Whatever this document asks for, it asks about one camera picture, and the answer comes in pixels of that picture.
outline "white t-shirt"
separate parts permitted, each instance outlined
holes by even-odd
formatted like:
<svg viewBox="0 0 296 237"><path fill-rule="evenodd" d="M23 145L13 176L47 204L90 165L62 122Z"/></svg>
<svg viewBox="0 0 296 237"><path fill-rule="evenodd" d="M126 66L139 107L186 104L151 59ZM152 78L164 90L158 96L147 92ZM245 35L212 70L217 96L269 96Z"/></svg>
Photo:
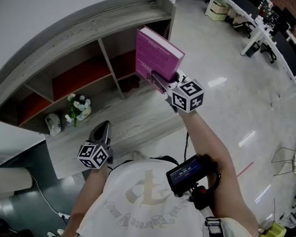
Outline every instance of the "white t-shirt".
<svg viewBox="0 0 296 237"><path fill-rule="evenodd" d="M77 233L82 237L203 236L204 216L188 201L188 194L176 197L171 191L166 172L175 166L146 159L114 169ZM236 221L221 220L224 236L251 236Z"/></svg>

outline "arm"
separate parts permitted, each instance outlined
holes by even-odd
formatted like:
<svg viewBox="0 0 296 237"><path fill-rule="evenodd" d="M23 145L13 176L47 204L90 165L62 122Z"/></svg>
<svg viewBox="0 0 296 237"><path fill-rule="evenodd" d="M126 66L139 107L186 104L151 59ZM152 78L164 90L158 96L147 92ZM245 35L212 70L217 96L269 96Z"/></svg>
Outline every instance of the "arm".
<svg viewBox="0 0 296 237"><path fill-rule="evenodd" d="M62 237L74 237L76 230L95 200L102 194L105 182L108 178L108 168L105 163L100 170L92 170L83 185L74 207L71 211L70 221Z"/></svg>
<svg viewBox="0 0 296 237"><path fill-rule="evenodd" d="M222 174L221 182L214 191L213 214L218 218L232 218L252 236L258 236L257 220L242 198L228 149L196 111L188 114L180 110L178 112L191 137L196 154L210 156L218 163L218 171ZM215 176L208 176L209 187L214 182Z"/></svg>

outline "power strip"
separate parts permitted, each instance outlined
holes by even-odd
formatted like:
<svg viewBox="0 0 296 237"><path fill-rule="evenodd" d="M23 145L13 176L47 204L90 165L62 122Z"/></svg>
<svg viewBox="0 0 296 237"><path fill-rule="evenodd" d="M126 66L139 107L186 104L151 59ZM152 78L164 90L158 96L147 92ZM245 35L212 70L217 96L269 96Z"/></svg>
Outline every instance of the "power strip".
<svg viewBox="0 0 296 237"><path fill-rule="evenodd" d="M59 217L65 217L65 219L70 219L70 215L69 214L66 214L66 213L62 213L62 212L58 212L58 215L59 215Z"/></svg>

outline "white wall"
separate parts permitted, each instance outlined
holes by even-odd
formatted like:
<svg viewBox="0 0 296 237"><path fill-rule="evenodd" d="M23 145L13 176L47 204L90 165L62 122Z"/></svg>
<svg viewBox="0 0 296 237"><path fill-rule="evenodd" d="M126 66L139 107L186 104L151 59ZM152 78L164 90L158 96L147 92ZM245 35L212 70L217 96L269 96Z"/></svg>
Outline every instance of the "white wall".
<svg viewBox="0 0 296 237"><path fill-rule="evenodd" d="M104 0L0 0L0 69L30 39L60 19ZM0 122L0 163L43 136Z"/></svg>

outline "red shelf panel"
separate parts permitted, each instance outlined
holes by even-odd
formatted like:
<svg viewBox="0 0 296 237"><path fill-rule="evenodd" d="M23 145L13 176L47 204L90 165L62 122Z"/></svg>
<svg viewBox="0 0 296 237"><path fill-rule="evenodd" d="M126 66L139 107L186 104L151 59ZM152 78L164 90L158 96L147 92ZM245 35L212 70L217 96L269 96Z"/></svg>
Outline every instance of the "red shelf panel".
<svg viewBox="0 0 296 237"><path fill-rule="evenodd" d="M17 112L19 125L51 104L52 103L45 98L37 95L36 93L32 93L18 104Z"/></svg>
<svg viewBox="0 0 296 237"><path fill-rule="evenodd" d="M93 57L53 79L54 100L57 101L110 73L103 55Z"/></svg>
<svg viewBox="0 0 296 237"><path fill-rule="evenodd" d="M131 75L136 71L136 50L121 54L110 62L117 79Z"/></svg>

